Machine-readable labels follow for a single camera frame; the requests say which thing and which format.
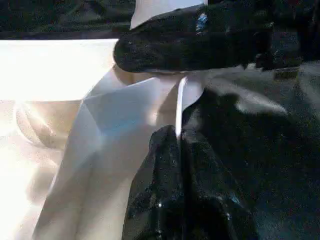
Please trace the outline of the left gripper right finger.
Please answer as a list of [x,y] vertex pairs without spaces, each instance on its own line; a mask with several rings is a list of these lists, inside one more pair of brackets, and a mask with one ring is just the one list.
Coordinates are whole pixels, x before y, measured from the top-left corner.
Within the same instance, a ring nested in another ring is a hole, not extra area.
[[181,134],[187,240],[257,240],[237,181],[200,132]]

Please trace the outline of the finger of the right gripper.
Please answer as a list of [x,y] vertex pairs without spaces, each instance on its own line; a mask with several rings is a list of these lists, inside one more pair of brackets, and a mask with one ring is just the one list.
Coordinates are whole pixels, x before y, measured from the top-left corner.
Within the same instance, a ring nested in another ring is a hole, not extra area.
[[219,2],[156,15],[121,37],[114,61],[126,72],[184,72],[255,60],[255,5]]

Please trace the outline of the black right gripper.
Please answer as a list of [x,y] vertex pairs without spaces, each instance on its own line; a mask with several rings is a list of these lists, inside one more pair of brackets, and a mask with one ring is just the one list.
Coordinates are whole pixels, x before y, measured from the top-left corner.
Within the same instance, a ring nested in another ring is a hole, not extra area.
[[291,79],[301,65],[320,62],[320,2],[318,0],[263,0],[271,32],[265,52],[254,66],[272,71],[275,79]]

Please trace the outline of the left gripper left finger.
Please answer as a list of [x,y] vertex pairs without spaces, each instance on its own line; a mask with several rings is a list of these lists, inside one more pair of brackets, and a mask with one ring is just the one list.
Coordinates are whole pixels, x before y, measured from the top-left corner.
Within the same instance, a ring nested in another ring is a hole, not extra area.
[[148,153],[130,186],[123,240],[181,240],[184,188],[175,127],[166,125],[149,140]]

